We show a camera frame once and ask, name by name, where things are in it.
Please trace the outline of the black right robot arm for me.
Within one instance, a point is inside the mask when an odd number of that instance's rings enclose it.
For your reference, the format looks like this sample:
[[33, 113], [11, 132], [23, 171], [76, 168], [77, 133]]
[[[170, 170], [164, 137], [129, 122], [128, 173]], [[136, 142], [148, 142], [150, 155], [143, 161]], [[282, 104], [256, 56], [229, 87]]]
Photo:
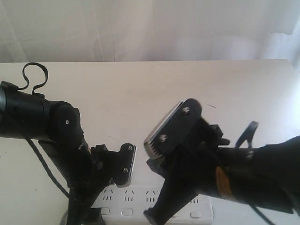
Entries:
[[193, 98], [176, 104], [144, 140], [149, 168], [164, 178], [157, 202], [144, 211], [164, 225], [197, 195], [293, 214], [300, 211], [300, 139], [252, 146], [252, 121], [234, 147]]

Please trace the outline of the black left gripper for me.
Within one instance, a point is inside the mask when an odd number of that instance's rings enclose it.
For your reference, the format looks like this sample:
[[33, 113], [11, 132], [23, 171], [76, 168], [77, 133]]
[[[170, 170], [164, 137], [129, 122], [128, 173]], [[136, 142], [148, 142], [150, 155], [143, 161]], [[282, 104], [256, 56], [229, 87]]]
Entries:
[[67, 224], [104, 225], [102, 208], [91, 206], [105, 186], [130, 185], [136, 146], [124, 143], [119, 151], [109, 151], [104, 144], [90, 148], [84, 138], [38, 143], [67, 182]]

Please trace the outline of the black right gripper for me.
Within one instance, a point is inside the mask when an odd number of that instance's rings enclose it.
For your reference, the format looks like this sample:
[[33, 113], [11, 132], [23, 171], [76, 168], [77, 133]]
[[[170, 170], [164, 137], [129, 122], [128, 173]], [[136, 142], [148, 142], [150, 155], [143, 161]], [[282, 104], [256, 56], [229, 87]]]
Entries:
[[216, 154], [228, 144], [217, 125], [201, 117], [202, 107], [193, 98], [177, 103], [145, 138], [149, 168], [164, 178], [160, 194], [144, 216], [152, 225], [164, 225], [198, 194], [227, 199], [216, 172], [224, 163]]

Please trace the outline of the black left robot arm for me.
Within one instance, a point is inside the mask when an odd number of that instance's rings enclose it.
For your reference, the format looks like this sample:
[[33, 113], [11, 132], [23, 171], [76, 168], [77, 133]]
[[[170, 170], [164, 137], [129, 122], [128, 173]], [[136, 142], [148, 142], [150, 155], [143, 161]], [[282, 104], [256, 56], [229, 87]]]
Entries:
[[104, 144], [89, 147], [80, 113], [63, 101], [27, 94], [9, 82], [0, 85], [0, 135], [37, 140], [67, 182], [67, 224], [102, 225], [100, 208], [93, 203], [107, 186], [130, 184], [136, 147], [121, 145], [109, 151]]

